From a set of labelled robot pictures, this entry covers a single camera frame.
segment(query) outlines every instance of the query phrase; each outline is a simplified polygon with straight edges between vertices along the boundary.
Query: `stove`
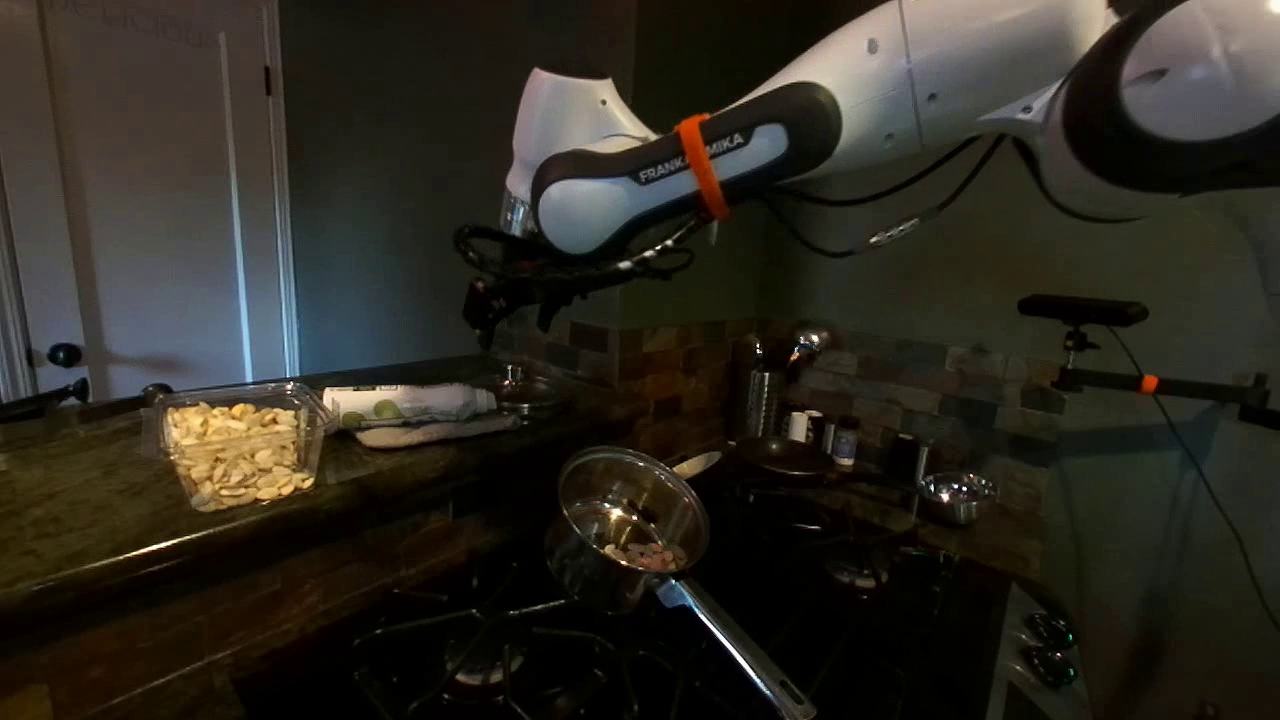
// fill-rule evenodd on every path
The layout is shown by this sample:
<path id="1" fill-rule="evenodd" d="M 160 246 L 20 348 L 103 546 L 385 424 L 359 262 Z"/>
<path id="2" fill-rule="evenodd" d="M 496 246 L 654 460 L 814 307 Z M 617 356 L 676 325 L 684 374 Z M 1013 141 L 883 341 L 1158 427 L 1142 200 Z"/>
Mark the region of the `stove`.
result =
<path id="1" fill-rule="evenodd" d="M 696 478 L 712 546 L 688 572 L 817 717 L 860 720 L 1075 720 L 1075 677 L 1041 649 L 1067 624 L 1013 575 L 945 557 L 804 496 L 712 472 Z M 470 717 L 470 720 L 751 720 L 781 717 L 684 608 L 657 592 L 625 614 L 561 596 L 543 540 L 406 586 L 355 621 L 240 677 L 249 717 Z"/>

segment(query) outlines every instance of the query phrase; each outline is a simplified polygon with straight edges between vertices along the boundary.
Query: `saucepan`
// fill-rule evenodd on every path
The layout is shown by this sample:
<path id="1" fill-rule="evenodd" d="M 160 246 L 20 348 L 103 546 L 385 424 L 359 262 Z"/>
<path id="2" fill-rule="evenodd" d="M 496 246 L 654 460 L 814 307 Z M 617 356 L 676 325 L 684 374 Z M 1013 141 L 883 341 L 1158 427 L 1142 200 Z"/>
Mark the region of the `saucepan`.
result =
<path id="1" fill-rule="evenodd" d="M 980 519 L 984 502 L 998 496 L 991 478 L 978 472 L 933 472 L 921 478 L 921 511 L 970 527 Z"/>
<path id="2" fill-rule="evenodd" d="M 682 575 L 707 546 L 707 511 L 676 467 L 600 443 L 561 467 L 558 491 L 550 566 L 569 598 L 620 614 L 654 586 L 666 608 L 688 608 L 781 717 L 817 717 L 786 667 L 696 578 Z"/>

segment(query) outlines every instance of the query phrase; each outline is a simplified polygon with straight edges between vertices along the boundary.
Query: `door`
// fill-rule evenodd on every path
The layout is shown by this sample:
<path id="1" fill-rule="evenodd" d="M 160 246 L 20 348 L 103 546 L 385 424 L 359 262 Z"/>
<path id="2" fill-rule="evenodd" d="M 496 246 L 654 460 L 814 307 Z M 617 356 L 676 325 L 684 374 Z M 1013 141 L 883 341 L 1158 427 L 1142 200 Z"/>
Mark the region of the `door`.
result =
<path id="1" fill-rule="evenodd" d="M 0 8 L 7 383 L 89 374 L 112 398 L 293 374 L 276 2 Z M 85 344 L 85 367 L 47 362 L 53 344 Z"/>

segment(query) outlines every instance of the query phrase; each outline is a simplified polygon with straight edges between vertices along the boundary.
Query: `backsplash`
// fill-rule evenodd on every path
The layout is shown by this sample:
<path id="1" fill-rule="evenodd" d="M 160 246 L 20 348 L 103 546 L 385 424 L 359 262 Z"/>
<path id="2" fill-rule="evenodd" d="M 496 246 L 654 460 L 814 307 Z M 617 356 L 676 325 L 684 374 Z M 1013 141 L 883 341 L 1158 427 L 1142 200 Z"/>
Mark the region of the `backsplash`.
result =
<path id="1" fill-rule="evenodd" d="M 620 387 L 635 412 L 631 443 L 676 460 L 726 443 L 731 350 L 745 331 L 751 325 L 722 321 L 682 329 L 561 321 L 542 331 L 525 313 L 500 329 L 496 350 Z M 835 329 L 835 344 L 788 383 L 786 408 L 855 415 L 868 460 L 908 432 L 933 446 L 933 467 L 1047 472 L 1065 412 L 1053 374 L 1055 359 Z"/>

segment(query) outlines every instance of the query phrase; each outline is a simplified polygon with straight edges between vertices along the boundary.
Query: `cable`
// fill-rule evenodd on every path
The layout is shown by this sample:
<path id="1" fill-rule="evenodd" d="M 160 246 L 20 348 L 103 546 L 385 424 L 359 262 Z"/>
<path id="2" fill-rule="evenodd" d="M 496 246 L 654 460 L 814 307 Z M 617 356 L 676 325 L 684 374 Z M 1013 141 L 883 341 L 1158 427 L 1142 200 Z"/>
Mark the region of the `cable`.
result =
<path id="1" fill-rule="evenodd" d="M 1144 362 L 1142 362 L 1137 350 L 1125 344 L 1125 336 L 1120 336 L 1117 329 L 1108 329 L 1108 331 L 1112 331 L 1112 341 L 1120 344 L 1120 350 L 1127 356 L 1133 371 L 1144 374 Z M 1198 457 L 1194 443 L 1186 441 L 1186 432 L 1177 432 L 1177 420 L 1173 420 L 1167 403 L 1164 403 L 1160 397 L 1152 397 L 1152 398 L 1158 398 L 1158 408 L 1160 408 L 1160 415 L 1164 415 L 1167 437 L 1173 437 L 1177 446 L 1190 457 L 1201 487 L 1208 491 L 1208 502 L 1213 502 L 1215 514 L 1230 523 L 1234 544 L 1237 544 L 1237 552 L 1240 552 L 1240 561 L 1244 561 L 1244 572 L 1247 572 L 1247 584 L 1252 584 L 1255 603 L 1266 608 L 1269 624 L 1280 633 L 1280 611 L 1278 611 L 1274 598 L 1269 598 L 1269 586 L 1266 586 L 1266 578 L 1262 578 L 1262 572 L 1255 572 L 1255 561 L 1252 561 L 1252 552 L 1247 552 L 1247 544 L 1244 544 L 1240 523 L 1234 519 L 1230 502 L 1215 496 L 1215 487 L 1213 487 L 1201 457 Z"/>
<path id="2" fill-rule="evenodd" d="M 872 231 L 866 243 L 872 243 L 872 246 L 876 246 L 876 243 L 888 243 L 888 238 L 896 238 L 896 235 L 904 235 L 904 231 L 915 231 L 926 218 L 949 212 L 949 207 L 972 186 L 972 179 L 991 164 L 991 157 L 998 157 L 1000 143 L 1004 143 L 1004 136 L 991 136 L 991 143 L 984 149 L 984 157 L 980 157 L 980 158 L 959 175 L 959 185 L 957 185 L 945 200 L 937 200 L 928 212 L 908 215 L 908 218 L 901 218 L 901 222 L 893 222 L 893 228 L 883 228 L 883 231 Z M 926 172 L 937 172 L 941 164 L 949 164 L 949 158 L 959 157 L 966 149 L 972 149 L 972 141 L 959 143 L 959 149 L 954 149 L 945 158 L 928 164 Z M 804 190 L 781 190 L 781 197 L 801 200 L 801 203 L 844 207 L 844 203 L 835 203 L 835 200 L 807 200 Z M 855 243 L 855 246 L 824 246 L 824 243 L 807 238 L 807 235 L 792 222 L 792 215 L 788 215 L 786 207 L 778 207 L 767 197 L 762 197 L 762 203 L 764 203 L 767 215 L 781 218 L 781 222 L 788 228 L 788 235 L 792 235 L 804 251 L 814 251 L 814 256 L 849 261 L 849 256 L 860 256 L 860 251 L 866 251 L 866 243 Z"/>
<path id="3" fill-rule="evenodd" d="M 1013 149 L 1017 149 L 1017 157 L 1024 158 L 1024 169 L 1029 169 L 1029 175 L 1034 175 L 1034 185 L 1035 185 L 1035 190 L 1043 197 L 1047 207 L 1055 207 L 1055 212 L 1065 212 L 1065 215 L 1074 215 L 1074 218 L 1079 218 L 1079 222 L 1137 222 L 1137 218 L 1142 218 L 1142 215 L 1091 215 L 1091 212 L 1079 212 L 1079 207 L 1065 203 L 1065 200 L 1053 197 L 1053 186 L 1043 185 L 1043 172 L 1041 172 L 1041 164 L 1035 164 L 1035 153 L 1034 153 L 1029 143 L 1013 143 Z"/>
<path id="4" fill-rule="evenodd" d="M 801 200 L 801 203 L 824 203 L 824 207 L 855 207 L 855 203 L 876 203 L 883 197 L 896 197 L 914 185 L 921 185 L 926 175 L 941 172 L 945 164 L 954 164 L 959 153 L 970 153 L 978 143 L 978 136 L 970 136 L 966 143 L 949 149 L 941 158 L 926 164 L 921 172 L 882 186 L 882 190 L 868 190 L 868 197 L 817 197 L 817 190 L 801 190 L 801 186 L 778 186 L 778 197 L 788 197 L 788 200 Z"/>

